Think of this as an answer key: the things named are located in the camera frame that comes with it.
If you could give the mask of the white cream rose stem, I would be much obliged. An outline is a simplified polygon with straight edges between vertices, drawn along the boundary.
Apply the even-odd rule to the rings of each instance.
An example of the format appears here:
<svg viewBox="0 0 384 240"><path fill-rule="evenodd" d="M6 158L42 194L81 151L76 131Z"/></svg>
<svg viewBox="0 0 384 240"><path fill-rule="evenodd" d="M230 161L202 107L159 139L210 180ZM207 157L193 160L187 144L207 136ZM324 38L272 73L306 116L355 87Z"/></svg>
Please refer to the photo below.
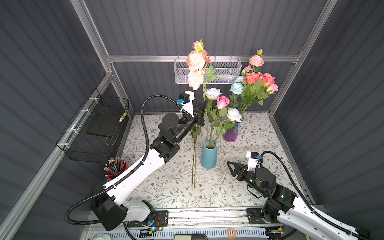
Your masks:
<svg viewBox="0 0 384 240"><path fill-rule="evenodd" d="M207 105L207 115L208 115L208 120L209 123L211 124L210 126L210 134L208 135L209 138L208 140L212 140L212 135L213 135L213 129L214 129L214 123L218 118L217 113L215 112L215 108L213 106L214 101L217 100L217 98L221 95L221 90L217 88L210 88L205 91L205 96L208 101Z"/></svg>

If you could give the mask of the small pink bud stem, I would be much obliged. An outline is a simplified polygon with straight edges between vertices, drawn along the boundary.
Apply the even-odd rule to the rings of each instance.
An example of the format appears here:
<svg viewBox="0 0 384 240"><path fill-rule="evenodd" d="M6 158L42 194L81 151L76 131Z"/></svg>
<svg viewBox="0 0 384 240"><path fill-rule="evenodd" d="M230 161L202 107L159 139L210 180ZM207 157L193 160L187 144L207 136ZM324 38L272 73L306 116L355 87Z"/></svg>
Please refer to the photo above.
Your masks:
<svg viewBox="0 0 384 240"><path fill-rule="evenodd" d="M230 126L230 121L227 119L227 106L230 100L225 96L220 96L216 101L216 106L213 107L213 104L211 104L208 113L208 118L211 123L210 140L215 140L215 142L225 134Z"/></svg>

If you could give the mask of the teal cylindrical vase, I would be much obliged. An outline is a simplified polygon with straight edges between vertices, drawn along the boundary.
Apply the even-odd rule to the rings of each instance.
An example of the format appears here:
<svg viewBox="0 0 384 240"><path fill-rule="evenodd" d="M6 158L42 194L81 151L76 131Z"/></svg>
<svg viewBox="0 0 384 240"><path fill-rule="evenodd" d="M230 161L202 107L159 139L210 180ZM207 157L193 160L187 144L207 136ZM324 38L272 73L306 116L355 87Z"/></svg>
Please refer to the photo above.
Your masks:
<svg viewBox="0 0 384 240"><path fill-rule="evenodd" d="M202 149L201 165L205 169L212 169L217 164L217 143L214 140L206 140Z"/></svg>

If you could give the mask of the purple ribbed glass vase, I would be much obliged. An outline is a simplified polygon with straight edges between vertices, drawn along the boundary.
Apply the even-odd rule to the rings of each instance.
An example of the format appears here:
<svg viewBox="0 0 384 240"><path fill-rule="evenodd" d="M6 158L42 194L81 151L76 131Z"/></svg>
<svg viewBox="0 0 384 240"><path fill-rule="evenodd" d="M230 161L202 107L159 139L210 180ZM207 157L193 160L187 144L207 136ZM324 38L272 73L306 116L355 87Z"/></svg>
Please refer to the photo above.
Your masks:
<svg viewBox="0 0 384 240"><path fill-rule="evenodd" d="M234 123L233 127L228 129L226 133L223 135L223 139L226 142L235 142L238 138L239 132L239 123Z"/></svg>

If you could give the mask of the white blue carnation stem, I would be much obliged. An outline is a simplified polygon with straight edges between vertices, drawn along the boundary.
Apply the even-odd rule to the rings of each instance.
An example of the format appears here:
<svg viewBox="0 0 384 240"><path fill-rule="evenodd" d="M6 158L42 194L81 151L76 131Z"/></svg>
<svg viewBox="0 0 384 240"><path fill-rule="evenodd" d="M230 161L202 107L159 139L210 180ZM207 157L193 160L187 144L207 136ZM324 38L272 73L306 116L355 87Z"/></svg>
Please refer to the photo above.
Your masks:
<svg viewBox="0 0 384 240"><path fill-rule="evenodd" d="M244 90L244 76L238 76L232 83L229 107L236 108L239 105L238 98Z"/></svg>

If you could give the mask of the pink double carnation stem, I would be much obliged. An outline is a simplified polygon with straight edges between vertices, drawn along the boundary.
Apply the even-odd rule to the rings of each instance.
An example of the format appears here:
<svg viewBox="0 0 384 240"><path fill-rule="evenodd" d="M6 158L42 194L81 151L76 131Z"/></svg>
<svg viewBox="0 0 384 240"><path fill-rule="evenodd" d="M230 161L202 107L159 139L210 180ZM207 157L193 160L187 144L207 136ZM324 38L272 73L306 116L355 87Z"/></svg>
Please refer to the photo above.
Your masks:
<svg viewBox="0 0 384 240"><path fill-rule="evenodd" d="M206 72L205 69L207 64L209 64L210 57L208 56L207 51L204 49L204 43L201 39L200 41L196 41L193 43L192 47L194 48L187 56L187 64L189 67L189 74L187 78L187 84L194 91L198 90L200 85L203 85L203 98L206 100L205 91L207 87L208 80L213 78L213 71L215 70L213 67L209 67L208 80L206 80Z"/></svg>

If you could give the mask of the coral pink rose stem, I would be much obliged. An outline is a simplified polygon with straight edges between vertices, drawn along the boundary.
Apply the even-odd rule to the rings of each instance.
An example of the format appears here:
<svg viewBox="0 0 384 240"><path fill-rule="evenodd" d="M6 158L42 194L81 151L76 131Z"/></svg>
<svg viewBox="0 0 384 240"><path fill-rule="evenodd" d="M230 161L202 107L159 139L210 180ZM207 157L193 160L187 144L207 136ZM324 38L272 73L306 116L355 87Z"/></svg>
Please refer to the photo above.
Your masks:
<svg viewBox="0 0 384 240"><path fill-rule="evenodd" d="M261 73L251 73L244 78L244 88L241 93L242 104L240 112L243 114L251 105L259 100L260 91L263 88Z"/></svg>

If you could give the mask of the pink carnation flower stem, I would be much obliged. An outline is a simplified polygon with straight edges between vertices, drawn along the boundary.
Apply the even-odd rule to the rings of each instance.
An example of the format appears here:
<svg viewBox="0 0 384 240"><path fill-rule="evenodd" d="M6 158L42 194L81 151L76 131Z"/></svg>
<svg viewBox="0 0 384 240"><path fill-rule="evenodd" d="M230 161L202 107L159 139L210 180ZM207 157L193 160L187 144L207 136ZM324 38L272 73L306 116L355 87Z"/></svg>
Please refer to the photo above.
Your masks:
<svg viewBox="0 0 384 240"><path fill-rule="evenodd" d="M242 70L241 74L245 76L250 73L257 73L263 65L263 49L259 49L255 55L249 58L249 65Z"/></svg>

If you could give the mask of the deep pink rose stem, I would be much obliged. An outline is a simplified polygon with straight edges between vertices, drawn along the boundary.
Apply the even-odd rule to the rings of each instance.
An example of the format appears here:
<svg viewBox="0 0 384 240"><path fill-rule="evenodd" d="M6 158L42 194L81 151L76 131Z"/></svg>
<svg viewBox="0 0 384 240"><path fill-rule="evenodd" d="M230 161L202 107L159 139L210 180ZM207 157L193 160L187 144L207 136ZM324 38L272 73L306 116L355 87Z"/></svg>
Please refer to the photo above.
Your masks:
<svg viewBox="0 0 384 240"><path fill-rule="evenodd" d="M273 77L271 74L268 74L268 73L263 74L262 84L263 84L263 91L266 93L269 85L276 84L275 83L275 77Z"/></svg>

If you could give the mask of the light pink rose stem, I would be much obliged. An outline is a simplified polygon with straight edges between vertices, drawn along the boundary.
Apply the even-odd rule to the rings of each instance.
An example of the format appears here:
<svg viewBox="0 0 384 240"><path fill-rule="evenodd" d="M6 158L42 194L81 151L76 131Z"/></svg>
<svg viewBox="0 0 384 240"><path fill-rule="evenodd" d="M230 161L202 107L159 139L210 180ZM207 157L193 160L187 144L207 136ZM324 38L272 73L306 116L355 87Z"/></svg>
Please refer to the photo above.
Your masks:
<svg viewBox="0 0 384 240"><path fill-rule="evenodd" d="M277 91L278 91L278 85L271 84L271 85L268 86L266 93L271 95L271 94L273 94L274 92L277 92Z"/></svg>

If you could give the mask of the white and magenta rosebud stems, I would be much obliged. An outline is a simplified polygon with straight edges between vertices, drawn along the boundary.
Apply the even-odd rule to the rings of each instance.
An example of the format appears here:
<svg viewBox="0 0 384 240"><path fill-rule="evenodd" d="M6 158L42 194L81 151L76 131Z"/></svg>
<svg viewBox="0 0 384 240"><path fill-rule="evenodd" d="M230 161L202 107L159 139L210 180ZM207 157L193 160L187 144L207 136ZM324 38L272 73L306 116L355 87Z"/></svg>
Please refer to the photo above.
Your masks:
<svg viewBox="0 0 384 240"><path fill-rule="evenodd" d="M191 131L192 138L194 140L194 148L193 148L193 165L192 165L192 185L196 187L196 144L199 135L202 132L202 128L195 125Z"/></svg>

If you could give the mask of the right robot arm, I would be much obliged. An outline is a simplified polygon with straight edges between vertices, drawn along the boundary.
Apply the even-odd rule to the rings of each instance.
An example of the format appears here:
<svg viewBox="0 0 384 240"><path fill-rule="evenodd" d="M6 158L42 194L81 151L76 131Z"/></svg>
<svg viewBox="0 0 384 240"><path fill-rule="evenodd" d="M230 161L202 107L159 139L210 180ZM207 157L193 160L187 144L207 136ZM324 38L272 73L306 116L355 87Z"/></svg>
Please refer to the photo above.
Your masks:
<svg viewBox="0 0 384 240"><path fill-rule="evenodd" d="M248 171L246 165L227 162L231 175L266 198L262 215L267 222L288 225L316 240L368 240L368 232L318 211L297 193L277 183L266 168Z"/></svg>

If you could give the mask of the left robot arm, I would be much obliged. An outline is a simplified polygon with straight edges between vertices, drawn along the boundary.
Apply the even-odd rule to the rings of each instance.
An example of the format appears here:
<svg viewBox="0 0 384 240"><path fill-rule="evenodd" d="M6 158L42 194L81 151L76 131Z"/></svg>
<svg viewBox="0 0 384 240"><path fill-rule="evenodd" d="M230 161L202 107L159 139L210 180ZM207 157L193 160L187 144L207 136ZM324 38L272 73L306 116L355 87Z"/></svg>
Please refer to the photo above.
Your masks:
<svg viewBox="0 0 384 240"><path fill-rule="evenodd" d="M175 102L183 116L179 118L175 113L163 116L158 125L159 135L152 143L149 142L147 129L143 128L146 140L144 155L121 175L103 186L96 187L96 193L72 205L65 213L65 221L78 226L102 224L107 231L114 230L124 222L137 221L151 224L155 214L153 207L146 201L138 204L130 203L127 197L149 175L176 155L180 150L180 142L194 127L204 126L207 104L207 101L202 101L195 106L191 106L191 103L180 105ZM87 202L92 203L92 210L97 220L72 219L71 212Z"/></svg>

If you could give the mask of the red pen cup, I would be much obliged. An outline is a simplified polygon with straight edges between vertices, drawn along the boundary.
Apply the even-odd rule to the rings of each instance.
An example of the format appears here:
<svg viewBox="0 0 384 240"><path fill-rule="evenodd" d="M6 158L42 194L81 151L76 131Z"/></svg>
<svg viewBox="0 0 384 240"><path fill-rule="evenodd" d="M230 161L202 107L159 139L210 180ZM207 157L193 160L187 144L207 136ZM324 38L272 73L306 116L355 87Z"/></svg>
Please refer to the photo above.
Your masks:
<svg viewBox="0 0 384 240"><path fill-rule="evenodd" d="M125 170L130 166L128 163L121 157L116 157L114 159L109 159L108 163L105 164L104 171L105 177L108 180L113 180L121 175Z"/></svg>

